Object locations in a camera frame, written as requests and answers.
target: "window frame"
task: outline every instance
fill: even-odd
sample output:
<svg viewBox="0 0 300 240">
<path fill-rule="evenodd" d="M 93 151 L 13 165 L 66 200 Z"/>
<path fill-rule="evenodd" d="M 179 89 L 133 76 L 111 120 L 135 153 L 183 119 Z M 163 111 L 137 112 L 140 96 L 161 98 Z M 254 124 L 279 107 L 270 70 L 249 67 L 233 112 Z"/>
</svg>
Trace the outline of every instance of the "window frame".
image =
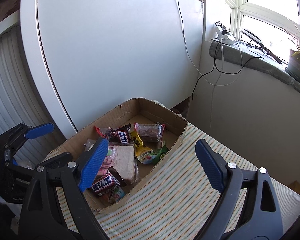
<svg viewBox="0 0 300 240">
<path fill-rule="evenodd" d="M 300 39 L 300 0 L 297 0 L 299 24 L 268 8 L 249 3 L 248 0 L 225 0 L 225 3 L 231 8 L 230 31 L 237 40 L 240 39 L 239 29 L 243 24 L 243 16 L 255 18 L 272 26 L 283 27 L 296 39 Z"/>
</svg>

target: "white wall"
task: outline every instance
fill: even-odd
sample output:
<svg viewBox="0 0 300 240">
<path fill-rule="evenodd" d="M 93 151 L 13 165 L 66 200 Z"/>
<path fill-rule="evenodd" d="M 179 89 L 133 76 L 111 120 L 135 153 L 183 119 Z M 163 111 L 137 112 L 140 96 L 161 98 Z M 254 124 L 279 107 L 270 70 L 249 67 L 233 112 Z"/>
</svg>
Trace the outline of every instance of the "white wall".
<svg viewBox="0 0 300 240">
<path fill-rule="evenodd" d="M 204 41 L 201 72 L 212 69 L 209 41 Z M 225 71 L 240 66 L 225 62 Z M 218 72 L 206 75 L 215 83 Z M 235 77 L 223 74 L 218 84 Z M 210 122 L 212 85 L 201 79 L 190 103 L 188 120 L 270 176 L 288 185 L 300 182 L 300 93 L 278 79 L 248 68 L 226 87 L 216 87 Z"/>
</svg>

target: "white cable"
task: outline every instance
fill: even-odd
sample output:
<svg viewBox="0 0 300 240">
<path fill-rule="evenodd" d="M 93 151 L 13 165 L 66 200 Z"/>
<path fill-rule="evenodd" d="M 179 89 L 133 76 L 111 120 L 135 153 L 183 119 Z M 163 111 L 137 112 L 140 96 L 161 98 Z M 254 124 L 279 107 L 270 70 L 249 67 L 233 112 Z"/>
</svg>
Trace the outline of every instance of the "white cable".
<svg viewBox="0 0 300 240">
<path fill-rule="evenodd" d="M 192 65 L 196 68 L 196 70 L 197 70 L 197 71 L 199 72 L 199 74 L 202 76 L 200 70 L 199 70 L 199 69 L 196 67 L 196 65 L 193 63 L 193 61 L 192 61 L 192 59 L 191 59 L 191 57 L 190 57 L 190 55 L 189 55 L 189 52 L 188 52 L 188 47 L 187 47 L 186 38 L 185 38 L 185 31 L 184 31 L 184 23 L 183 23 L 183 18 L 182 18 L 181 10 L 180 10 L 180 3 L 179 3 L 179 0 L 178 0 L 178 10 L 179 10 L 180 17 L 181 17 L 181 23 L 182 23 L 182 29 L 181 29 L 181 30 L 182 30 L 182 36 L 183 36 L 183 41 L 184 41 L 184 43 L 185 43 L 187 55 L 188 55 L 189 60 L 191 61 Z M 212 94 L 211 94 L 210 128 L 209 128 L 209 129 L 211 129 L 212 107 L 213 107 L 213 94 L 214 94 L 214 90 L 215 90 L 216 86 L 218 86 L 218 87 L 223 87 L 223 86 L 227 86 L 227 85 L 230 85 L 230 84 L 234 83 L 234 82 L 237 81 L 237 79 L 240 77 L 241 71 L 242 71 L 242 69 L 243 69 L 243 59 L 242 59 L 241 49 L 240 49 L 240 46 L 239 46 L 239 43 L 238 43 L 237 39 L 236 39 L 235 37 L 234 37 L 234 39 L 235 39 L 235 41 L 236 41 L 236 43 L 237 43 L 237 46 L 238 46 L 239 51 L 240 51 L 240 56 L 241 56 L 241 69 L 240 69 L 240 71 L 239 71 L 238 77 L 237 77 L 234 81 L 232 81 L 231 83 L 229 83 L 229 84 L 225 84 L 225 85 L 217 85 L 217 83 L 218 83 L 218 81 L 219 81 L 219 79 L 220 79 L 220 77 L 221 77 L 221 75 L 222 75 L 223 64 L 224 64 L 224 54 L 223 54 L 223 44 L 222 44 L 222 39 L 220 39 L 220 43 L 221 43 L 222 66 L 221 66 L 220 75 L 218 76 L 218 79 L 217 79 L 216 83 L 215 83 L 215 84 L 212 84 L 212 83 L 210 83 L 210 82 L 205 78 L 205 76 L 202 76 L 202 77 L 203 77 L 210 85 L 213 86 Z"/>
<path fill-rule="evenodd" d="M 216 84 L 213 86 L 212 88 L 212 93 L 211 93 L 211 108 L 210 108 L 210 124 L 209 124 L 209 130 L 211 129 L 211 123 L 212 123 L 212 107 L 213 107 L 213 94 L 214 94 L 214 90 L 216 88 L 216 85 L 221 77 L 222 71 L 223 71 L 223 63 L 224 63 L 224 54 L 223 54 L 223 44 L 222 44 L 222 40 L 223 38 L 220 39 L 220 43 L 221 43 L 221 58 L 222 58 L 222 65 L 221 65 L 221 71 L 220 71 L 220 75 L 217 79 Z"/>
<path fill-rule="evenodd" d="M 188 52 L 188 47 L 187 47 L 186 38 L 185 38 L 185 31 L 184 31 L 184 23 L 183 23 L 183 18 L 182 18 L 181 10 L 180 10 L 179 0 L 178 0 L 178 9 L 179 9 L 179 13 L 180 13 L 180 17 L 181 17 L 181 23 L 182 23 L 182 28 L 181 28 L 181 30 L 182 30 L 183 41 L 184 41 L 184 43 L 185 43 L 185 47 L 186 47 L 186 52 L 187 52 L 188 58 L 189 58 L 189 60 L 191 61 L 192 65 L 193 65 L 193 66 L 196 68 L 196 70 L 199 72 L 200 76 L 202 76 L 200 70 L 199 70 L 199 69 L 196 67 L 196 65 L 193 63 L 193 61 L 192 61 L 192 59 L 191 59 L 191 57 L 190 57 L 190 55 L 189 55 L 189 52 Z M 223 86 L 230 85 L 230 84 L 234 83 L 235 81 L 237 81 L 237 79 L 238 79 L 238 78 L 240 77 L 240 75 L 241 75 L 241 70 L 242 70 L 242 68 L 243 68 L 242 53 L 241 53 L 241 49 L 240 49 L 240 47 L 239 47 L 239 43 L 238 43 L 237 39 L 236 39 L 235 37 L 234 37 L 234 39 L 235 39 L 235 41 L 236 41 L 236 43 L 237 43 L 237 46 L 238 46 L 239 51 L 240 51 L 240 56 L 241 56 L 241 69 L 240 69 L 239 75 L 238 75 L 238 77 L 237 77 L 234 81 L 232 81 L 232 82 L 229 83 L 229 84 L 225 84 L 225 85 L 216 85 L 216 84 L 212 84 L 212 83 L 210 83 L 210 82 L 205 78 L 205 76 L 203 76 L 203 78 L 204 78 L 210 85 L 212 85 L 212 86 L 223 87 Z"/>
</svg>

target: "cardboard box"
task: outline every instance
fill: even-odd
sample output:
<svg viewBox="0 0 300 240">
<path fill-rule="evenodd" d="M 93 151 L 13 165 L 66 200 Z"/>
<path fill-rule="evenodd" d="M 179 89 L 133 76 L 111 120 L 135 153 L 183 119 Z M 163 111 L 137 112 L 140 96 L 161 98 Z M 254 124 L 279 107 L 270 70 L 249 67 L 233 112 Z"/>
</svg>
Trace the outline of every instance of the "cardboard box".
<svg viewBox="0 0 300 240">
<path fill-rule="evenodd" d="M 84 143 L 86 143 L 87 139 L 98 139 L 98 134 L 96 133 L 94 126 L 118 128 L 127 123 L 132 124 L 134 122 L 142 124 L 156 122 L 164 123 L 166 128 L 163 132 L 163 139 L 166 141 L 166 145 L 170 150 L 156 166 L 152 164 L 142 164 L 137 161 L 139 169 L 138 183 L 135 186 L 129 185 L 124 187 L 126 195 L 115 204 L 105 202 L 102 198 L 96 197 L 90 189 L 87 189 L 84 192 L 84 196 L 90 208 L 95 213 L 109 214 L 115 211 L 123 206 L 139 189 L 146 185 L 152 175 L 167 162 L 175 150 L 181 145 L 188 122 L 181 116 L 153 101 L 145 98 L 134 98 L 110 110 L 108 113 L 83 128 L 76 135 L 66 140 L 57 149 L 53 150 L 53 152 L 57 152 L 58 154 L 66 151 L 70 152 L 73 155 L 74 160 L 76 160 L 84 151 Z"/>
</svg>

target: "plant pot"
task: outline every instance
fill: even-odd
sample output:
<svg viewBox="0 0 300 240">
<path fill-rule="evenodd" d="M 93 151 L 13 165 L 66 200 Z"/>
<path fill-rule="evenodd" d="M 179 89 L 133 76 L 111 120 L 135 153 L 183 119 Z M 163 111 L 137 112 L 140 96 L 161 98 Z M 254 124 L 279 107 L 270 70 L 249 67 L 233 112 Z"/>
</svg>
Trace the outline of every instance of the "plant pot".
<svg viewBox="0 0 300 240">
<path fill-rule="evenodd" d="M 290 58 L 286 72 L 300 83 L 300 54 L 292 56 L 295 53 L 293 49 L 290 49 Z"/>
</svg>

